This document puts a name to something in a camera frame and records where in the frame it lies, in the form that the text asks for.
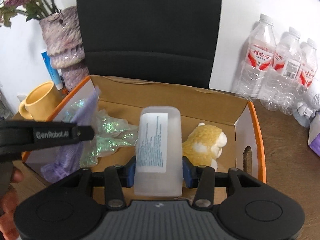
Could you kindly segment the left hand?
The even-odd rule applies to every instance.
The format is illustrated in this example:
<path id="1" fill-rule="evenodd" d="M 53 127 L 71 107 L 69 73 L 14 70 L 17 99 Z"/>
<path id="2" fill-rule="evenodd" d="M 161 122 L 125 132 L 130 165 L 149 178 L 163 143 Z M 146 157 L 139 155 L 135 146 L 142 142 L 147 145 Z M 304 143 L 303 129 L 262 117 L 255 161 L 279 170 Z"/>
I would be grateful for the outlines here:
<path id="1" fill-rule="evenodd" d="M 18 194 L 11 183 L 20 183 L 24 178 L 21 170 L 14 166 L 9 190 L 1 198 L 1 209 L 3 215 L 1 215 L 1 233 L 6 240 L 15 240 L 19 237 L 19 233 L 14 223 L 14 212 L 18 206 Z"/>

